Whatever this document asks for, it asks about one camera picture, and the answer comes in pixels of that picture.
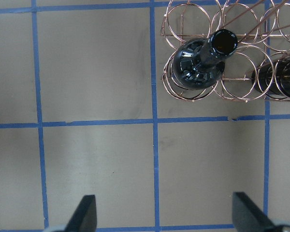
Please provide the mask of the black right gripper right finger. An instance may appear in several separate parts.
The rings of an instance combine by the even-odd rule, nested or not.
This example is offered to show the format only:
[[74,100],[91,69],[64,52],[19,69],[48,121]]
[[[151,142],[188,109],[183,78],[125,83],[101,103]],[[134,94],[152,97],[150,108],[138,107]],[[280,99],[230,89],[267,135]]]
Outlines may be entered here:
[[238,232],[290,232],[290,222],[269,219],[244,192],[232,194],[232,224]]

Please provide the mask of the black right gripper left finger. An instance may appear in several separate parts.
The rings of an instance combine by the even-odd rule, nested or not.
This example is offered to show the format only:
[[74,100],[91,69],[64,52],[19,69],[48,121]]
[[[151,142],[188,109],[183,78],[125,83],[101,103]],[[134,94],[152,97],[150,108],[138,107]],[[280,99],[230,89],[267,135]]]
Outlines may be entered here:
[[97,208],[95,195],[85,195],[66,225],[48,227],[45,232],[95,232]]

